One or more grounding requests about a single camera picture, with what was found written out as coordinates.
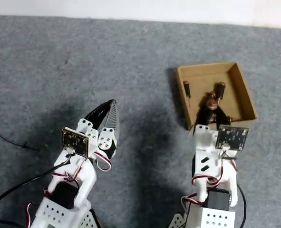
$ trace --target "small black object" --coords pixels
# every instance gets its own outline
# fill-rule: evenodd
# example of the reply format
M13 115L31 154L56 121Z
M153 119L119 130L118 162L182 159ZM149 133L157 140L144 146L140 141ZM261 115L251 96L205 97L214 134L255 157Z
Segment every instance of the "small black object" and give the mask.
M191 97L191 91L190 91L190 84L187 81L184 81L184 91L186 93L187 97Z
M216 88L215 88L215 97L216 98L220 98L220 99L223 98L225 87L226 87L226 85L224 82L220 82L220 83L216 84Z
M62 129L63 148L71 148L75 153L87 157L88 154L88 138L69 129Z
M229 146L230 150L242 151L248 135L249 128L220 125L216 140L216 149Z
M74 198L78 193L78 188L64 181L57 184L49 199L66 209L74 208Z
M224 189L208 188L208 197L204 206L217 210L229 210L230 193Z

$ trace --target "white wall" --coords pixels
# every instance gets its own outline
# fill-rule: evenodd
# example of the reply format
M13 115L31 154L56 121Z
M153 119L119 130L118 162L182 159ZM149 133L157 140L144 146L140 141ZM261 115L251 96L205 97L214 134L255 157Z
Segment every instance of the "white wall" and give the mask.
M281 28L281 0L0 0L0 14Z

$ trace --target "gray carpet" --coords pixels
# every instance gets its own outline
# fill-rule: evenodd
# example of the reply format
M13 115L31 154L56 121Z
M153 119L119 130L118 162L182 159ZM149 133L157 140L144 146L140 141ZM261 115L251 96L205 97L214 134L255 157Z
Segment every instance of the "gray carpet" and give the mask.
M180 196L194 191L174 68L219 61L241 64L259 113L237 161L245 227L281 228L281 29L0 17L0 133L41 149L0 138L0 194L49 168L61 128L114 98L117 154L89 199L107 228L166 228ZM49 180L1 201L0 218L25 224L25 204L40 202ZM235 210L238 228L241 197Z

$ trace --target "mounting hole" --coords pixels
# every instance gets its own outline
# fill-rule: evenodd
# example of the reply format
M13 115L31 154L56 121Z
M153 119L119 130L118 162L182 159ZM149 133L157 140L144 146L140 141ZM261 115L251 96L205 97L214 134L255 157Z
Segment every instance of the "mounting hole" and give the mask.
M201 171L206 171L207 169L209 168L209 166L208 165L205 165L204 167L202 167L202 169L201 169Z
M206 161L208 161L209 160L209 158L208 157L205 157L205 158L203 158L202 160L201 160L201 162L202 163L205 163Z

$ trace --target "cardboard box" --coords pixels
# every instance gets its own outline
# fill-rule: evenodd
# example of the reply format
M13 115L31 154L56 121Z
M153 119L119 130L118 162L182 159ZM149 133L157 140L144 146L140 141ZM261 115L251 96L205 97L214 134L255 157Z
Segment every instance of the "cardboard box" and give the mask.
M235 62L199 64L178 67L178 86L183 102L188 130L194 126L200 104L206 93L219 82L226 84L220 107L233 118L233 126L247 127L258 118L240 66ZM191 98L186 96L183 81L190 84ZM216 124L209 125L216 129Z

